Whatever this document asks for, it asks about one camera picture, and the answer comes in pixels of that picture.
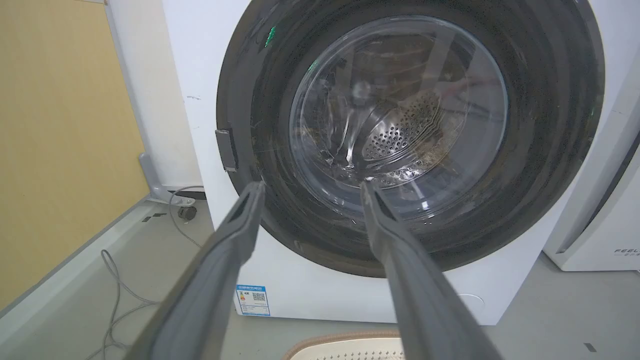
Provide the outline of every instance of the caster wheel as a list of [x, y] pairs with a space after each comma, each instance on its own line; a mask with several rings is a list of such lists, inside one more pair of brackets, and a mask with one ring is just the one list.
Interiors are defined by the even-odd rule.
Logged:
[[181, 207], [178, 210], [178, 217], [187, 221], [191, 221], [196, 217], [196, 213], [198, 212], [198, 209], [196, 209], [194, 206], [189, 206], [189, 207]]

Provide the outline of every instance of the washing machine door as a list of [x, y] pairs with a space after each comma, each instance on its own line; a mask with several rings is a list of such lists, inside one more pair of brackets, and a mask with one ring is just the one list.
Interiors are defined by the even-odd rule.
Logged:
[[384, 276], [371, 181], [448, 270], [553, 205], [603, 92], [585, 1], [253, 1], [221, 71], [218, 145], [236, 190], [265, 181], [263, 225], [299, 255]]

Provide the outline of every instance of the yellow wall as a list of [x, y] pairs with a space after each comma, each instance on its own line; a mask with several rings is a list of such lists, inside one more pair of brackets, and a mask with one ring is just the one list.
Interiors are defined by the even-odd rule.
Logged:
[[0, 309], [148, 193], [104, 6], [0, 0]]

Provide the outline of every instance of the blue label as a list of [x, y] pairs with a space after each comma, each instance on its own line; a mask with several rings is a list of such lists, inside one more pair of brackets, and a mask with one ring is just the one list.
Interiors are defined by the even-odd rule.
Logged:
[[236, 297], [243, 315], [271, 316], [264, 286], [237, 285]]
[[238, 285], [237, 290], [267, 291], [264, 286]]

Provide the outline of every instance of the green mark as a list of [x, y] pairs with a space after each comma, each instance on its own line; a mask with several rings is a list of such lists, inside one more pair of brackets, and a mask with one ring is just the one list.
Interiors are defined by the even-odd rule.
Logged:
[[267, 45], [269, 45], [269, 43], [273, 39], [273, 35], [275, 34], [276, 34], [276, 27], [274, 26], [271, 28], [271, 31], [269, 31], [269, 36], [267, 37], [267, 41], [264, 43], [264, 47], [267, 47]]

